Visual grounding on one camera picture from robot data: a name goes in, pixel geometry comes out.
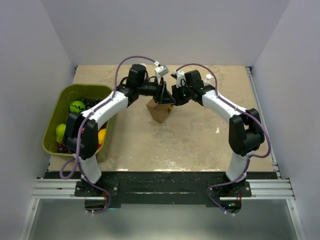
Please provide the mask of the brown cardboard express box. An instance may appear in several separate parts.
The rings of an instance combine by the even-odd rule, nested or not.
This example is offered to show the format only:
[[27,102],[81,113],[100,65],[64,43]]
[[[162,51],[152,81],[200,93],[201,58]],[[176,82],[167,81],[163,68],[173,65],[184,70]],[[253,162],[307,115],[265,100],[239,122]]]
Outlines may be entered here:
[[153,120],[158,123],[163,123],[170,114],[170,112],[168,112],[169,105],[170,104],[158,104],[153,99],[151,99],[146,104],[146,108]]

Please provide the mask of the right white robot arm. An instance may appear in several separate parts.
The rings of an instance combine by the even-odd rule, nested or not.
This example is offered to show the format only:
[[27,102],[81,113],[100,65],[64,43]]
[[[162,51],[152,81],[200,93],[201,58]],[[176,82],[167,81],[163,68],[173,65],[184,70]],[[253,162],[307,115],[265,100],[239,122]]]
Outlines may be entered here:
[[193,100],[228,123],[228,143],[232,155],[225,173],[228,181],[223,183],[222,189],[227,196],[235,196],[241,190],[239,182],[246,178],[249,156],[265,141],[259,112],[255,108],[245,109],[230,102],[214,86],[205,85],[197,70],[175,70],[171,76],[176,79],[171,89],[177,106]]

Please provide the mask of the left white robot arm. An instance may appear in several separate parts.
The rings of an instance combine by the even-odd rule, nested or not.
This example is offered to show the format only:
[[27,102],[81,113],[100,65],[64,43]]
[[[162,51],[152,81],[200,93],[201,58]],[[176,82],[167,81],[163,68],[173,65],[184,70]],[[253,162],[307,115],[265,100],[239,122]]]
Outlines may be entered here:
[[104,190],[104,184],[99,181],[102,173],[96,158],[100,128],[139,96],[151,96],[158,104],[175,104],[164,81],[169,69],[156,64],[154,72],[156,79],[150,81],[146,78],[147,68],[142,64],[134,64],[108,97],[88,110],[69,114],[62,142],[75,158],[76,166],[87,181],[85,189],[92,196],[99,196]]

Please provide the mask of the cream lotion pump bottle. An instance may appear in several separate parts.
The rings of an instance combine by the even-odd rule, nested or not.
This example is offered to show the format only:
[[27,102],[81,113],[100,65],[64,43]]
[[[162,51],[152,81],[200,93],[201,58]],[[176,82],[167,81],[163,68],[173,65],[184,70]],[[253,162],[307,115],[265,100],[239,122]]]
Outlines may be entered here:
[[205,86],[211,85],[212,84],[212,79],[214,79],[214,77],[211,74],[207,74],[203,80],[203,84]]

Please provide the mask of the yellow lemon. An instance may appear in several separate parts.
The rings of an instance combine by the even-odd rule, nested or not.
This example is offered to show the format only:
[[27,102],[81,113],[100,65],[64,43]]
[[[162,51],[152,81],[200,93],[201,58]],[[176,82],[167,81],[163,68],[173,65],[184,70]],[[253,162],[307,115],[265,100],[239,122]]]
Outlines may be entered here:
[[107,131],[106,128],[102,128],[98,131],[98,144],[99,145],[102,145],[104,143],[106,131]]

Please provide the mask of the green tennis ball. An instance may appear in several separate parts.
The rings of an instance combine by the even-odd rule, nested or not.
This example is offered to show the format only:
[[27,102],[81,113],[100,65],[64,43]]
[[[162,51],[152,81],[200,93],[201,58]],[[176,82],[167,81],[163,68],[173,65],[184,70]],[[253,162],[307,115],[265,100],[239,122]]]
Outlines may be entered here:
[[86,106],[81,100],[75,100],[70,103],[69,110],[71,113],[81,113],[86,110]]

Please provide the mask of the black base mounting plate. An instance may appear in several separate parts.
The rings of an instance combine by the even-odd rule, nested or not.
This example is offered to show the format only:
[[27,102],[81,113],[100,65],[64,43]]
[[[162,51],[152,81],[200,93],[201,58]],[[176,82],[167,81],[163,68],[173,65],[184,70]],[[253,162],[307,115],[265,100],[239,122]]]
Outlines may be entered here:
[[96,186],[77,181],[76,197],[85,197],[87,210],[100,210],[110,200],[111,208],[124,204],[205,205],[237,213],[242,200],[252,196],[243,179],[229,183],[223,172],[103,172]]

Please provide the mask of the olive green plastic bin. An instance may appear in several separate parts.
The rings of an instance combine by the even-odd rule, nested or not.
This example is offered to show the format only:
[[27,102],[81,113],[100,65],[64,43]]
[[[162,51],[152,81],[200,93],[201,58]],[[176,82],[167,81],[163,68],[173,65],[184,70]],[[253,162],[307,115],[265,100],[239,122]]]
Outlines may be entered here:
[[[59,143],[57,142],[56,134],[56,128],[58,125],[65,124],[67,122],[70,114],[71,102],[81,99],[83,99],[84,103],[89,101],[102,101],[111,94],[112,90],[113,89],[110,86],[100,84],[71,84],[64,88],[56,101],[55,108],[44,134],[42,141],[43,149],[53,156],[63,158],[72,157],[70,153],[58,151]],[[103,144],[96,151],[98,163],[105,161],[109,155],[116,118],[117,116],[114,115],[102,126],[103,129],[106,129],[106,133]]]

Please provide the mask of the green pear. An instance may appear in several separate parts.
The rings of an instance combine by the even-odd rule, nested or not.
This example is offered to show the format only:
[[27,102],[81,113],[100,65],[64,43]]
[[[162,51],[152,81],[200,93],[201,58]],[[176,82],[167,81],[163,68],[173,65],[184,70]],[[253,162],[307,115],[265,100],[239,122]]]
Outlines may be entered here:
[[64,124],[64,123],[59,124],[56,127],[55,133],[56,133],[56,142],[57,143],[62,143],[63,142],[65,130],[66,130],[66,124]]

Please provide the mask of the dark purple grape bunch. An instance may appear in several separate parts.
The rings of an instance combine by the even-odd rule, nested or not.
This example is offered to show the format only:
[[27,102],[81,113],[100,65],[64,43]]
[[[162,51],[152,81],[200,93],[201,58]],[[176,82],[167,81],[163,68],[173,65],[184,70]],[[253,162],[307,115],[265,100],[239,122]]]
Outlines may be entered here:
[[[80,98],[76,99],[75,101],[82,101],[85,104],[85,110],[89,110],[90,108],[94,107],[96,104],[100,102],[99,99],[90,100],[87,98]],[[63,142],[58,143],[57,142],[57,152],[60,154],[70,154],[70,151],[68,148],[63,144]]]

